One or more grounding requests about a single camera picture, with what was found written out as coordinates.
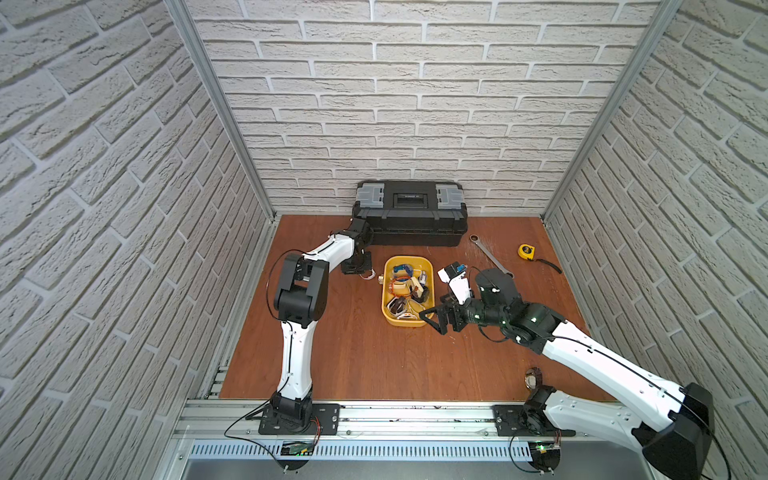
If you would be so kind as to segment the aluminium corner post left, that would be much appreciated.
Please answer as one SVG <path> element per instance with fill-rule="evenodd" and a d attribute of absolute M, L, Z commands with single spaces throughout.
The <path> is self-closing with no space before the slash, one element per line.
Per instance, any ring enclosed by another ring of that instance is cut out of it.
<path fill-rule="evenodd" d="M 168 0 L 166 5 L 174 24 L 179 31 L 190 58 L 198 71 L 198 75 L 209 94 L 211 103 L 223 126 L 224 132 L 230 140 L 236 157 L 242 165 L 247 179 L 252 186 L 259 205 L 266 218 L 274 222 L 277 213 L 272 206 L 265 187 L 254 166 L 253 159 L 246 146 L 243 134 L 239 129 L 232 108 L 226 98 L 219 79 L 216 75 L 213 63 L 206 51 L 204 42 L 196 28 L 188 6 L 182 0 Z"/>

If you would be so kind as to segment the yellow tape measure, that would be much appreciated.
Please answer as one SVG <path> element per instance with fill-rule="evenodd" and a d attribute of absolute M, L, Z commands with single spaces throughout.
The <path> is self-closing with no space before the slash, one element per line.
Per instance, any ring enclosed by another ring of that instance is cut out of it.
<path fill-rule="evenodd" d="M 555 264 L 555 263 L 553 263 L 553 262 L 551 262 L 551 261 L 549 261 L 547 259 L 538 257 L 537 254 L 536 254 L 536 248 L 533 245 L 525 244 L 525 243 L 521 244 L 518 247 L 518 256 L 521 259 L 526 260 L 526 261 L 542 263 L 542 264 L 547 265 L 548 267 L 552 268 L 558 274 L 560 274 L 560 275 L 563 274 L 563 270 L 557 264 Z"/>

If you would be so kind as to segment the aluminium floor rail left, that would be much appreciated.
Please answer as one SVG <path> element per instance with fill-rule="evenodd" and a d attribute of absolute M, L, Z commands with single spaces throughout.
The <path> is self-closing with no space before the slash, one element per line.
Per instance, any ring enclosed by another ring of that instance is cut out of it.
<path fill-rule="evenodd" d="M 277 215 L 264 225 L 251 254 L 246 257 L 248 263 L 245 265 L 237 294 L 233 297 L 232 309 L 199 389 L 202 399 L 218 398 L 214 386 L 223 383 L 218 380 L 218 376 L 221 373 L 226 374 L 232 361 L 280 219 L 281 216 Z"/>

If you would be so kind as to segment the aluminium corner post right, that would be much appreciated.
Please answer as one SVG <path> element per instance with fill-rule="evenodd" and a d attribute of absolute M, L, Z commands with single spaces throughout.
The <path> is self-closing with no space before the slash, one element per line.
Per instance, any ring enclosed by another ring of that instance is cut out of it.
<path fill-rule="evenodd" d="M 596 146 L 603 130 L 619 110 L 626 95 L 635 84 L 640 72 L 643 70 L 651 54 L 655 51 L 663 34 L 674 19 L 674 16 L 677 14 L 681 5 L 681 0 L 664 0 L 659 3 L 648 27 L 641 36 L 636 47 L 633 49 L 627 64 L 618 76 L 605 103 L 592 122 L 585 138 L 576 150 L 574 158 L 565 170 L 564 176 L 559 182 L 552 198 L 547 204 L 543 214 L 540 216 L 544 225 L 547 225 L 553 218 L 555 211 L 565 197 L 568 188 L 573 183 L 592 149 Z"/>

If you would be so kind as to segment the white strap watch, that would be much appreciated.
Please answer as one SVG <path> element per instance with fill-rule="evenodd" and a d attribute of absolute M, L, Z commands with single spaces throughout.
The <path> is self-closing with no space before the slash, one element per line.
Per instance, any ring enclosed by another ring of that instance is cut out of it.
<path fill-rule="evenodd" d="M 376 272 L 375 272 L 373 269 L 371 269 L 371 270 L 370 270 L 369 272 L 367 272 L 367 273 L 362 273 L 362 274 L 360 274 L 360 277 L 361 277 L 363 280 L 366 280 L 366 281 L 368 281 L 368 280 L 372 280 L 373 278 L 375 278 L 375 277 L 376 277 Z"/>

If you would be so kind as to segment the black plastic toolbox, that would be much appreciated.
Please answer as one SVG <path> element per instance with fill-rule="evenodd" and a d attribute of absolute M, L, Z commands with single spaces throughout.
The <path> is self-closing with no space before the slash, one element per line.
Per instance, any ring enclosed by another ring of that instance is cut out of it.
<path fill-rule="evenodd" d="M 373 245 L 455 247 L 468 231 L 463 187 L 448 181 L 361 182 L 352 217 Z"/>

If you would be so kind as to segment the red translucent watch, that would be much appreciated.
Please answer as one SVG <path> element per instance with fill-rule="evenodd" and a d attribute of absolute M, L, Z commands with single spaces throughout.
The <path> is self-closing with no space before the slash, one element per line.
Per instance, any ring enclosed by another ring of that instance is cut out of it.
<path fill-rule="evenodd" d="M 413 268 L 409 264 L 395 265 L 392 270 L 391 285 L 393 287 L 404 287 L 407 290 L 412 285 L 411 279 L 413 277 Z"/>

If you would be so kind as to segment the dark watch near base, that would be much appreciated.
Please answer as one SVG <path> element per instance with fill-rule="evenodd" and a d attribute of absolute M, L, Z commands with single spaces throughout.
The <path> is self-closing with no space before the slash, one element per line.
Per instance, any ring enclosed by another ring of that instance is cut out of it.
<path fill-rule="evenodd" d="M 532 367 L 526 370 L 524 383 L 528 390 L 538 389 L 543 384 L 543 374 L 538 367 Z"/>

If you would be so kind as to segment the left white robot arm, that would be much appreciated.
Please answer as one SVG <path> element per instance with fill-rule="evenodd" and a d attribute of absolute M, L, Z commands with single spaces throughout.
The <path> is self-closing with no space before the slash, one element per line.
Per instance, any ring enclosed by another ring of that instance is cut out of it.
<path fill-rule="evenodd" d="M 312 345 L 328 303 L 330 273 L 336 268 L 345 275 L 369 272 L 372 237 L 368 223 L 355 218 L 313 250 L 285 252 L 273 302 L 283 333 L 281 378 L 269 401 L 276 418 L 302 428 L 312 421 Z"/>

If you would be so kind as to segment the black round watch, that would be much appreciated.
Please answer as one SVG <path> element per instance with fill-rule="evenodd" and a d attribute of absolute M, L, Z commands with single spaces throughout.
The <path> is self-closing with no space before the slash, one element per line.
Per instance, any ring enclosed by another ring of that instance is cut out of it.
<path fill-rule="evenodd" d="M 410 297 L 413 301 L 423 304 L 429 299 L 429 288 L 422 284 L 412 284 Z"/>

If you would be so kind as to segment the aluminium corner post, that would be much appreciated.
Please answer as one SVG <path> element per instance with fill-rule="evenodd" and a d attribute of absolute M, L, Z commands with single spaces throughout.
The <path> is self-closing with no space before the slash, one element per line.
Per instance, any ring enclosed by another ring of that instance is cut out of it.
<path fill-rule="evenodd" d="M 576 150 L 574 158 L 565 170 L 564 176 L 559 182 L 552 198 L 547 204 L 543 214 L 540 216 L 544 225 L 547 225 L 553 218 L 555 211 L 565 197 L 568 188 L 573 183 L 592 149 L 596 146 L 603 130 L 619 110 L 626 95 L 635 84 L 640 72 L 643 70 L 651 54 L 655 51 L 663 34 L 674 19 L 674 16 L 677 14 L 681 5 L 681 0 L 664 0 L 659 3 L 648 27 L 641 36 L 636 47 L 633 49 L 627 64 L 618 76 L 605 103 L 592 122 L 585 138 Z"/>
<path fill-rule="evenodd" d="M 179 31 L 190 58 L 198 71 L 198 75 L 209 94 L 211 103 L 223 126 L 224 132 L 230 140 L 236 157 L 242 165 L 247 179 L 252 186 L 259 205 L 266 218 L 274 222 L 277 213 L 272 206 L 265 187 L 254 166 L 253 159 L 246 146 L 243 134 L 239 129 L 232 108 L 226 98 L 219 79 L 216 75 L 213 63 L 206 51 L 204 42 L 196 28 L 188 6 L 182 0 L 168 0 L 166 5 L 174 24 Z"/>

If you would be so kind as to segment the silver wrench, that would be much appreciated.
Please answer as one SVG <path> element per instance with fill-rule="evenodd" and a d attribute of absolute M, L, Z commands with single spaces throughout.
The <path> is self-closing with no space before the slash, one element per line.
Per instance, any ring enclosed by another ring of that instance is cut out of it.
<path fill-rule="evenodd" d="M 493 265 L 499 269 L 502 273 L 513 278 L 514 274 L 508 270 L 490 251 L 490 249 L 480 240 L 480 238 L 472 234 L 469 237 L 470 241 L 493 263 Z"/>

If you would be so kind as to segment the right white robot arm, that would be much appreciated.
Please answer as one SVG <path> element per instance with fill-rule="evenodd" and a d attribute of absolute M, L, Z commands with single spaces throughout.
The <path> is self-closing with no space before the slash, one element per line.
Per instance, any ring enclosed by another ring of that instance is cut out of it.
<path fill-rule="evenodd" d="M 420 317 L 440 334 L 469 324 L 496 327 L 504 339 L 558 362 L 613 397 L 597 402 L 535 387 L 517 415 L 521 428 L 547 436 L 572 430 L 639 451 L 669 479 L 699 479 L 714 441 L 712 394 L 644 370 L 601 345 L 551 308 L 526 302 L 511 275 L 486 269 L 470 286 L 466 266 L 439 270 L 449 287 Z"/>

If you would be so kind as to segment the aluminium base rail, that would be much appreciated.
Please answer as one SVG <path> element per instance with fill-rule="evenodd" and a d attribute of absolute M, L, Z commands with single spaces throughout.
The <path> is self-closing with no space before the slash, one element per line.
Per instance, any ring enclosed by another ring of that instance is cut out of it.
<path fill-rule="evenodd" d="M 521 404 L 342 401 L 318 404 L 305 429 L 266 419 L 261 401 L 190 400 L 172 438 L 181 460 L 531 462 L 535 451 L 584 440 L 549 427 L 525 430 Z"/>

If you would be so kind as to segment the yellow plastic tray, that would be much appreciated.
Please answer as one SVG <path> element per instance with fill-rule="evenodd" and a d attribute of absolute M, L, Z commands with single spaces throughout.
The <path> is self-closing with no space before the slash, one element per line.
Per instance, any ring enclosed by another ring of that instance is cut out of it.
<path fill-rule="evenodd" d="M 411 286 L 410 286 L 410 289 L 407 290 L 404 287 L 398 288 L 398 287 L 393 287 L 391 285 L 393 267 L 399 264 L 409 264 L 412 266 L 413 268 L 413 277 L 411 279 L 412 284 L 420 284 L 418 281 L 418 275 L 421 270 L 424 270 L 427 272 L 427 275 L 428 275 L 427 287 L 429 288 L 430 294 L 429 294 L 429 299 L 425 303 L 419 304 L 411 299 L 410 297 Z M 431 309 L 435 306 L 435 295 L 434 295 L 435 273 L 434 273 L 434 268 L 432 263 L 427 258 L 422 256 L 409 256 L 409 255 L 393 256 L 389 258 L 385 263 L 383 273 L 379 276 L 379 280 L 382 285 L 381 310 L 385 319 L 390 325 L 395 327 L 401 327 L 401 328 L 420 328 L 420 327 L 426 326 L 426 322 L 421 319 L 420 314 L 423 311 Z M 419 322 L 400 321 L 389 314 L 387 310 L 387 304 L 395 296 L 406 297 L 408 299 L 408 310 L 409 312 L 419 315 L 420 317 Z"/>

